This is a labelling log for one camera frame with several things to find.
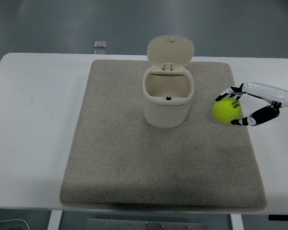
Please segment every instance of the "tennis ball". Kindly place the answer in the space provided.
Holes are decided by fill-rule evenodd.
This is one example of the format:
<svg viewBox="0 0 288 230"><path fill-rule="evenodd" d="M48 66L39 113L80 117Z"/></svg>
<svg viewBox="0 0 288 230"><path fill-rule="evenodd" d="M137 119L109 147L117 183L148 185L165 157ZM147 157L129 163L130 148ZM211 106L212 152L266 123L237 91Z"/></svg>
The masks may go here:
<svg viewBox="0 0 288 230"><path fill-rule="evenodd" d="M232 120L240 117L241 106L233 98L224 97L213 106L213 115L222 122L229 124Z"/></svg>

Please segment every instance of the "trash can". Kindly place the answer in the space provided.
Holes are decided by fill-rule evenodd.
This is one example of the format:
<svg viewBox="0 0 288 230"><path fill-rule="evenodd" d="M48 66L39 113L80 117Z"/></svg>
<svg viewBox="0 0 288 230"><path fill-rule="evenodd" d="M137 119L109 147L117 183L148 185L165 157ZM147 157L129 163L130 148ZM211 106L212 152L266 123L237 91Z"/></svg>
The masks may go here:
<svg viewBox="0 0 288 230"><path fill-rule="evenodd" d="M149 43L147 59L153 66L144 74L142 91L144 117L152 126L172 128L185 120L194 84L184 66L193 54L193 43L182 36L160 36Z"/></svg>

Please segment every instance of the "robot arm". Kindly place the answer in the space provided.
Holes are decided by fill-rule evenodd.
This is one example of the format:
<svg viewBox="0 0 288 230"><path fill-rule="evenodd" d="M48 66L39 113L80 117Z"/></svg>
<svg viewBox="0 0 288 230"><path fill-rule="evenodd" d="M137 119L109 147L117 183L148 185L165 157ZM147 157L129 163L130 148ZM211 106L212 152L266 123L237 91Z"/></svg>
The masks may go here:
<svg viewBox="0 0 288 230"><path fill-rule="evenodd" d="M281 107L288 107L288 91L258 84L258 83L243 83L239 87L232 86L222 92L216 101L220 101L224 97L233 97L238 100L244 93L253 97L257 97L267 101L270 105L257 110L250 116L244 117L240 120L231 121L233 125L241 126L256 126L264 122L272 120L279 116L279 109Z"/></svg>

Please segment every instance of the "gray mat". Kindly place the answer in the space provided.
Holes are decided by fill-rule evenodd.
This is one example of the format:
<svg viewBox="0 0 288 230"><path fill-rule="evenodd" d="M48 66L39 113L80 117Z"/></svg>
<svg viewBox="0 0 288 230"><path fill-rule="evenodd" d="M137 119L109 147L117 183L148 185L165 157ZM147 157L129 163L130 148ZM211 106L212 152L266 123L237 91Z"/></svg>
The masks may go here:
<svg viewBox="0 0 288 230"><path fill-rule="evenodd" d="M195 97L176 128L150 126L142 112L146 61L93 62L60 200L96 204L261 209L264 188L246 127L213 116L234 85L226 63L192 62Z"/></svg>

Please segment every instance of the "trash can lid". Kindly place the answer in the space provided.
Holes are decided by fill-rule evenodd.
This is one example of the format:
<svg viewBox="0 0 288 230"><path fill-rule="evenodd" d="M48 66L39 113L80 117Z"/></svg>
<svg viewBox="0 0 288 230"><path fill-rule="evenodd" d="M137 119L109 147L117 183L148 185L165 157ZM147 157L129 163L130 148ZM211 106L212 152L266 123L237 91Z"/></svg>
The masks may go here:
<svg viewBox="0 0 288 230"><path fill-rule="evenodd" d="M163 68L164 64L183 67L190 63L194 45L188 38L175 35L159 36L147 47L147 59L153 66Z"/></svg>

